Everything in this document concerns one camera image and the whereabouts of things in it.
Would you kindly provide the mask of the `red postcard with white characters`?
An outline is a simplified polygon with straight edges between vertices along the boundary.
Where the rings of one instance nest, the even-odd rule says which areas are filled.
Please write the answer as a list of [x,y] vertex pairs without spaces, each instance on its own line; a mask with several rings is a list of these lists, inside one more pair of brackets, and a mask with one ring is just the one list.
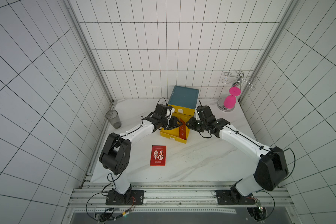
[[150,166],[165,166],[166,150],[166,146],[152,146]]

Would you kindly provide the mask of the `teal drawer cabinet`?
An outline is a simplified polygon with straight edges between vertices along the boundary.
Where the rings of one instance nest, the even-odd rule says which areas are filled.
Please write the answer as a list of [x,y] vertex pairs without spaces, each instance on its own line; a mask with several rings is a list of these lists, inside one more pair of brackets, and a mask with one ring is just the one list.
[[198,89],[175,86],[169,98],[168,105],[177,105],[196,109],[198,96]]

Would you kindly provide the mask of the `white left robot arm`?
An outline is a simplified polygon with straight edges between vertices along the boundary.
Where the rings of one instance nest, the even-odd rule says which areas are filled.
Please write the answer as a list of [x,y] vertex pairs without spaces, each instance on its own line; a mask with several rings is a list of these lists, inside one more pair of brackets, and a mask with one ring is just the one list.
[[183,123],[173,115],[174,112],[170,105],[157,104],[153,112],[141,117],[141,123],[136,127],[121,134],[108,135],[99,156],[103,168],[110,170],[107,180],[113,184],[113,189],[107,193],[106,205],[124,205],[143,196],[142,190],[132,190],[124,174],[130,162],[131,147],[157,130],[181,127]]

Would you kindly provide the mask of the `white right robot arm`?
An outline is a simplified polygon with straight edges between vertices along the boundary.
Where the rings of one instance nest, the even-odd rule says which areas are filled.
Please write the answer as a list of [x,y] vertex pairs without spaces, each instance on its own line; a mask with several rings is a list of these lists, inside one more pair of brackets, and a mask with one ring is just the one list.
[[284,151],[279,147],[271,148],[248,137],[223,118],[216,119],[209,106],[198,106],[199,119],[191,118],[186,127],[199,133],[208,132],[242,151],[256,164],[253,174],[231,186],[228,196],[233,204],[244,201],[252,193],[273,191],[288,178],[289,170]]

